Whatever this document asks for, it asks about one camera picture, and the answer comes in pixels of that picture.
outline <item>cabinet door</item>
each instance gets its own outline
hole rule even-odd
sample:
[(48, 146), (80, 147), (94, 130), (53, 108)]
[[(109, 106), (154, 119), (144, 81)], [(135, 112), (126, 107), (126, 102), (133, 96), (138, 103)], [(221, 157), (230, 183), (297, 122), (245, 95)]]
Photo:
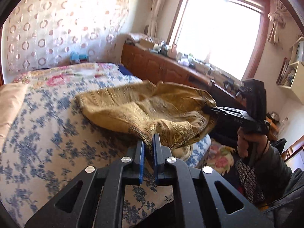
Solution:
[(157, 84), (161, 80), (162, 60), (158, 57), (150, 56), (147, 59), (146, 76), (153, 84)]
[(147, 79), (146, 56), (144, 54), (144, 51), (134, 53), (133, 62), (129, 65), (131, 65), (130, 71), (134, 76), (136, 76), (142, 80)]
[(131, 45), (124, 44), (123, 52), (121, 53), (121, 63), (127, 68), (131, 70), (131, 65), (134, 60), (134, 50)]
[(164, 69), (164, 82), (174, 82), (178, 84), (184, 84), (186, 76), (183, 71), (178, 69), (166, 68)]

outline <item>patterned curtain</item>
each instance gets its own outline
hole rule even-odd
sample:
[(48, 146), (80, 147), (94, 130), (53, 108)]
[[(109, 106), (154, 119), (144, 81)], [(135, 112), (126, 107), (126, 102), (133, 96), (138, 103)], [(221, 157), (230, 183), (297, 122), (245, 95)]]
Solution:
[(66, 65), (73, 51), (115, 61), (128, 13), (129, 0), (21, 0), (4, 25), (2, 64), (13, 72)]

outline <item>gold patterned cloth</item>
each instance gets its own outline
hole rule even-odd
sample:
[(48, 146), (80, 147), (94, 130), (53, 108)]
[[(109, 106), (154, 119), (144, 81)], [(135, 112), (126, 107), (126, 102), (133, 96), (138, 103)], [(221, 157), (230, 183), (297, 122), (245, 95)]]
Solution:
[(185, 154), (191, 154), (191, 145), (216, 124), (215, 118), (202, 112), (205, 105), (216, 105), (208, 92), (174, 83), (155, 86), (144, 81), (81, 93), (76, 99), (82, 113), (96, 125), (136, 135), (150, 152), (152, 137), (159, 133), (161, 144), (184, 160)]

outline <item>hand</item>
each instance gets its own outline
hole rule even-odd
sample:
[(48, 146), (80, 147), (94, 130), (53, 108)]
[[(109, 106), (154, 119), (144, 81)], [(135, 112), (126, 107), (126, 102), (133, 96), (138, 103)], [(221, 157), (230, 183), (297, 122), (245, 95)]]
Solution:
[(249, 134), (246, 135), (244, 134), (243, 128), (240, 127), (238, 132), (237, 132), (238, 136), (237, 136), (237, 152), (239, 154), (239, 156), (241, 158), (246, 158), (248, 157), (248, 141), (250, 142), (257, 142), (258, 146), (256, 148), (256, 152), (257, 152), (257, 158), (259, 158), (266, 146), (266, 149), (264, 151), (264, 153), (266, 153), (269, 149), (269, 142), (268, 142), (268, 138), (266, 135), (260, 135), (260, 134)]

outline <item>window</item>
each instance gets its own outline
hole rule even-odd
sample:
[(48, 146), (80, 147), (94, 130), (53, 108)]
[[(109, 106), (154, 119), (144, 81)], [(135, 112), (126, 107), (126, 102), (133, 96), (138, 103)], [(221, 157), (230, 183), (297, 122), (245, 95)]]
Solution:
[(252, 78), (266, 42), (269, 10), (267, 0), (181, 0), (167, 43), (238, 80)]

